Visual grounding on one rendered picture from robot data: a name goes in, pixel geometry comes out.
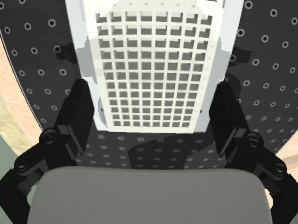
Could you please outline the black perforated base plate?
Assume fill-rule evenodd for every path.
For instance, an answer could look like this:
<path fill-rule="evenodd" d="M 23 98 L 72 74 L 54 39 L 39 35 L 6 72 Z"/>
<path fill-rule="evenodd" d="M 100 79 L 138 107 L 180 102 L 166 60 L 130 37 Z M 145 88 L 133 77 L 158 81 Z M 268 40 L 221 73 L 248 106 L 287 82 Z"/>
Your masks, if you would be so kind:
<path fill-rule="evenodd" d="M 250 131 L 277 154 L 298 131 L 298 0 L 244 0 L 223 81 Z M 0 38 L 40 129 L 53 127 L 75 79 L 82 79 L 65 0 L 0 0 Z M 205 132 L 97 130 L 94 119 L 78 166 L 223 169 L 209 121 Z"/>

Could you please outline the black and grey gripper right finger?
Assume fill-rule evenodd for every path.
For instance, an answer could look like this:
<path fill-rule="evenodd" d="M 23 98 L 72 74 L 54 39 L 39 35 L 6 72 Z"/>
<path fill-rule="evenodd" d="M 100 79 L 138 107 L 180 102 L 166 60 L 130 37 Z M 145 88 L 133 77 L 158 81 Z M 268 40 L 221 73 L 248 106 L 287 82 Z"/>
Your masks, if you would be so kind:
<path fill-rule="evenodd" d="M 217 84 L 209 118 L 217 154 L 227 161 L 225 168 L 259 177 L 273 199 L 273 224 L 289 224 L 298 213 L 298 182 L 287 173 L 285 162 L 264 147 L 262 136 L 249 130 L 229 82 Z"/>

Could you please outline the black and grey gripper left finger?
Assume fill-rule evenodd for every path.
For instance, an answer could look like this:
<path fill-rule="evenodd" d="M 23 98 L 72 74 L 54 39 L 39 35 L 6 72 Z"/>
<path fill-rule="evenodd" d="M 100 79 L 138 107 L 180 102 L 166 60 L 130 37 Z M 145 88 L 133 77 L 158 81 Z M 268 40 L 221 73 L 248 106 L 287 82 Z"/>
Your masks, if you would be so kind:
<path fill-rule="evenodd" d="M 76 79 L 54 127 L 42 131 L 39 142 L 18 156 L 0 180 L 0 206 L 13 224 L 27 224 L 27 195 L 47 171 L 78 166 L 75 159 L 85 152 L 94 113 L 88 81 Z"/>

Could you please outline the white well plate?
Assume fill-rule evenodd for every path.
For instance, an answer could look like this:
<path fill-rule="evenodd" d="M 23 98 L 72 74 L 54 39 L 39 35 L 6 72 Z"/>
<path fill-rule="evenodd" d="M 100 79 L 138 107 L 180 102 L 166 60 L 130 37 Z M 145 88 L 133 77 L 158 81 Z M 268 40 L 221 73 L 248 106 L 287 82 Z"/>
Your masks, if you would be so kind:
<path fill-rule="evenodd" d="M 223 0 L 83 2 L 109 132 L 193 133 Z"/>

